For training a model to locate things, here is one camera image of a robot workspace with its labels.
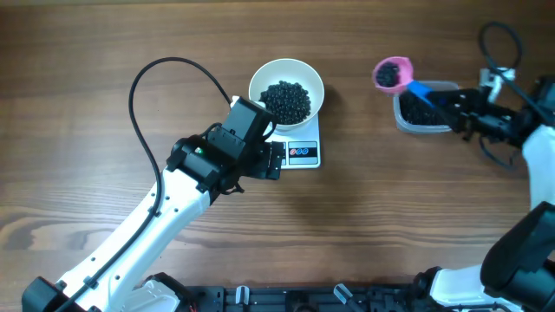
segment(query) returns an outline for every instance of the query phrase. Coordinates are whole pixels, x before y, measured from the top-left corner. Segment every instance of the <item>wooden tabletop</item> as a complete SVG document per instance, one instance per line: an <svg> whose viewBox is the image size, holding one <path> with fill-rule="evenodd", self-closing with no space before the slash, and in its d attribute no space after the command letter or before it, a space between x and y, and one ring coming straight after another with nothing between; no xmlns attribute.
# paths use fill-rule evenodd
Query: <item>wooden tabletop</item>
<svg viewBox="0 0 555 312"><path fill-rule="evenodd" d="M220 197L148 273L185 285L331 285L480 263L529 210L526 164L508 172L459 135L400 132L370 73L405 55L420 80L475 88L486 66L477 33L496 19L522 36L517 83L529 89L555 71L552 12L546 1L503 0L0 9L0 310L20 309L36 276L55 281L79 263L152 186L127 97L139 70L164 56L199 62L229 95L248 95L268 61L309 63L326 89L323 165L241 179L246 193ZM501 59L513 57L496 42ZM135 99L160 166L177 139L228 110L198 70L178 63L149 71ZM521 101L505 90L499 103Z"/></svg>

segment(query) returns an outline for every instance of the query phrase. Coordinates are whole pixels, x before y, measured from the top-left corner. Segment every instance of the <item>pink cup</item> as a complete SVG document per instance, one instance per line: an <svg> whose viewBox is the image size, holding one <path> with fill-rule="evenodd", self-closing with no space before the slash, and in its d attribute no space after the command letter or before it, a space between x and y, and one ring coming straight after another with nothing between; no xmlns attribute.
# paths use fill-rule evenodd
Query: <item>pink cup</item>
<svg viewBox="0 0 555 312"><path fill-rule="evenodd" d="M391 88L382 87L375 80L378 69L386 62L392 62L399 66L399 83ZM387 94L400 94L407 89L407 85L413 81L413 64L410 62L408 57L403 56L391 56L387 59L379 62L372 72L372 80L374 81L375 87Z"/></svg>

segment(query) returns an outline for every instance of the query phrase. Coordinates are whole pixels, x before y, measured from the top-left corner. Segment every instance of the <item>wooden table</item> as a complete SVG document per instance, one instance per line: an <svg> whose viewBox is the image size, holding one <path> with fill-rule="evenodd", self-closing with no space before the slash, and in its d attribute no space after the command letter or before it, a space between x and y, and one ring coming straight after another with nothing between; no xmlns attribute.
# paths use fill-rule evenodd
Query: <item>wooden table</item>
<svg viewBox="0 0 555 312"><path fill-rule="evenodd" d="M242 179L247 192L220 197L148 273L187 285L331 285L480 263L529 209L526 165L507 172L452 133L401 133L370 73L406 55L421 80L474 88L486 65L478 30L499 19L526 44L518 83L529 88L555 71L552 12L548 2L501 0L1 9L0 310L20 309L36 276L55 281L79 263L151 187L127 97L144 65L170 55L243 95L264 63L308 62L326 86L323 165L277 182ZM227 112L217 89L178 63L145 75L135 107L160 166L177 139Z"/></svg>

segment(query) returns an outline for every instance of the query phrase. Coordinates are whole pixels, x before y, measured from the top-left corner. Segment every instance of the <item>black beans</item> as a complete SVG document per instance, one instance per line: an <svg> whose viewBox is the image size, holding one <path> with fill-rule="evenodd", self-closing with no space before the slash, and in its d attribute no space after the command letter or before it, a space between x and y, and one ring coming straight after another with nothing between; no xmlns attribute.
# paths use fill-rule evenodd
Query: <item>black beans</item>
<svg viewBox="0 0 555 312"><path fill-rule="evenodd" d="M384 63L375 75L376 82L386 88L391 88L399 83L399 66L392 62Z"/></svg>
<svg viewBox="0 0 555 312"><path fill-rule="evenodd" d="M281 125L294 125L310 115L308 91L299 83L280 81L260 94L260 101L266 104Z"/></svg>
<svg viewBox="0 0 555 312"><path fill-rule="evenodd" d="M427 103L410 92L403 92L399 96L399 108L402 118L411 125L439 126L445 124Z"/></svg>

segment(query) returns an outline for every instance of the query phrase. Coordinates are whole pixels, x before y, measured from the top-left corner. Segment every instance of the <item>white scale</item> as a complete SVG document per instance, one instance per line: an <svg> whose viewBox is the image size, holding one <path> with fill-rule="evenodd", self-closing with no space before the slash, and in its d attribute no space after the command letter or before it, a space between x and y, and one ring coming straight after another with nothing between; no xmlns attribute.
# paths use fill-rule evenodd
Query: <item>white scale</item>
<svg viewBox="0 0 555 312"><path fill-rule="evenodd" d="M233 106L239 97L233 96L232 98ZM263 102L255 102L264 107ZM281 161L282 169L310 169L318 168L322 164L318 114L302 127L284 132L274 131L266 140L266 142L272 141L284 143L285 159Z"/></svg>

